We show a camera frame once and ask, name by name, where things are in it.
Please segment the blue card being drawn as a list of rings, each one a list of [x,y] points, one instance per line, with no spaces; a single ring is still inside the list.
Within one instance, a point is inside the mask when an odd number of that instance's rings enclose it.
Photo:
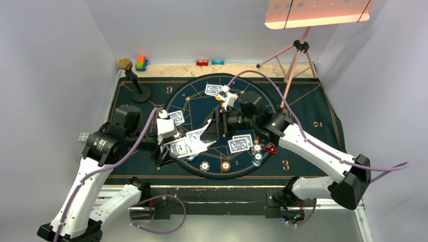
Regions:
[[[189,139],[191,147],[194,148],[198,153],[207,151],[208,147],[216,142],[215,140],[201,140],[200,136],[203,134],[204,131],[205,129],[201,128],[186,133],[186,137]]]

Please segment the blue playing card deck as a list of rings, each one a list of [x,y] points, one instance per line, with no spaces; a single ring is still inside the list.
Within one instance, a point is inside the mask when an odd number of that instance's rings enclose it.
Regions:
[[[183,137],[168,143],[172,154],[179,158],[193,157],[199,154],[198,150],[187,137]]]

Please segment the teal chip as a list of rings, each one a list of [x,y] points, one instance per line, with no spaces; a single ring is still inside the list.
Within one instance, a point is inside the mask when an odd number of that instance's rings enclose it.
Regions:
[[[255,153],[252,160],[253,166],[260,167],[262,162],[263,162],[263,155],[261,153]]]

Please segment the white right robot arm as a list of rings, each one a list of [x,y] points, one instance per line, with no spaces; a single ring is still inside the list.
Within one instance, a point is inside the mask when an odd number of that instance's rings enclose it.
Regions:
[[[340,206],[354,210],[371,182],[370,160],[334,149],[306,133],[295,121],[280,113],[271,113],[264,100],[249,91],[238,99],[240,109],[215,108],[211,122],[201,140],[217,141],[236,131],[252,129],[263,141],[289,150],[309,161],[326,176],[290,179],[276,199],[284,209],[306,199],[332,199]]]

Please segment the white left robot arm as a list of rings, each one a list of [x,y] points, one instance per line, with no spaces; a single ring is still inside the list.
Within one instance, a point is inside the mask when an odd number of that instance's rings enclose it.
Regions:
[[[154,197],[150,184],[136,177],[129,179],[112,198],[98,208],[94,203],[111,172],[133,152],[147,150],[156,160],[165,157],[164,138],[172,137],[176,125],[165,110],[155,108],[158,130],[149,135],[150,122],[142,120],[141,109],[122,105],[113,119],[91,134],[82,151],[79,170],[67,198],[56,217],[41,225],[37,235],[45,241],[100,241],[110,222],[137,205],[145,206]]]

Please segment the blue card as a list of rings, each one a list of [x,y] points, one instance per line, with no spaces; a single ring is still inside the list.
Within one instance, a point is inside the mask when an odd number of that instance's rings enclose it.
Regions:
[[[207,96],[217,96],[222,90],[222,85],[206,84],[205,94]]]
[[[168,113],[168,116],[174,121],[177,126],[185,123],[185,118],[183,116],[182,110],[170,112]]]
[[[246,138],[229,140],[228,147],[231,153],[238,153],[250,149]]]

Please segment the red triangular dealer button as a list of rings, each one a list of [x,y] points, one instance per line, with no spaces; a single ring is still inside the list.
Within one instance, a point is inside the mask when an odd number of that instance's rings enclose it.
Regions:
[[[276,146],[273,143],[268,143],[264,149],[265,152],[271,153],[271,154],[277,154]]]

